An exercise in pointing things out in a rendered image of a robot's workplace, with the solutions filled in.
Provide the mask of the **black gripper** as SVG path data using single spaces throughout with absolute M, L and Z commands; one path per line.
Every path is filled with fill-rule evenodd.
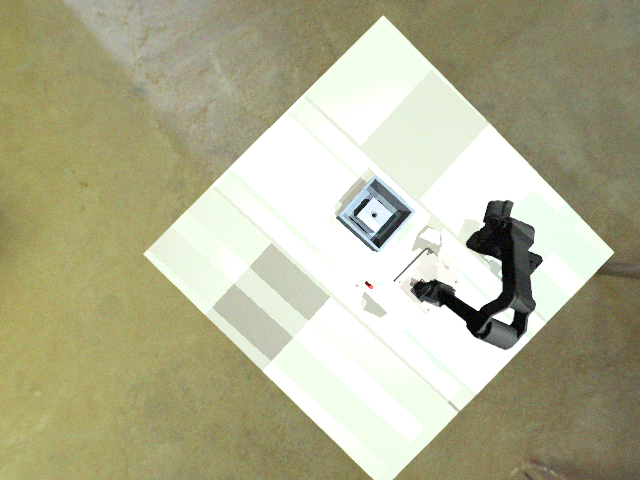
M 480 254 L 492 256 L 501 261 L 501 249 L 498 250 L 489 250 L 489 249 L 481 249 L 478 248 L 479 239 L 477 237 L 478 231 L 474 232 L 473 235 L 466 242 L 466 246 Z M 531 274 L 539 267 L 539 265 L 543 262 L 542 256 L 535 254 L 533 252 L 528 251 L 529 257 L 529 267 L 530 267 L 530 276 Z

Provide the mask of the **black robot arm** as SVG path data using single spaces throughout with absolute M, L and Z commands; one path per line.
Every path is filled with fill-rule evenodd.
M 503 351 L 513 348 L 527 332 L 528 318 L 536 308 L 532 297 L 528 250 L 534 244 L 533 226 L 510 217 L 514 202 L 488 202 L 478 231 L 478 248 L 501 249 L 502 292 L 478 311 L 456 297 L 457 290 L 436 279 L 421 279 L 411 292 L 423 303 L 436 307 L 444 305 L 466 322 L 466 328 L 478 340 Z M 423 280 L 423 281 L 422 281 Z M 510 325 L 493 316 L 508 309 L 514 310 Z

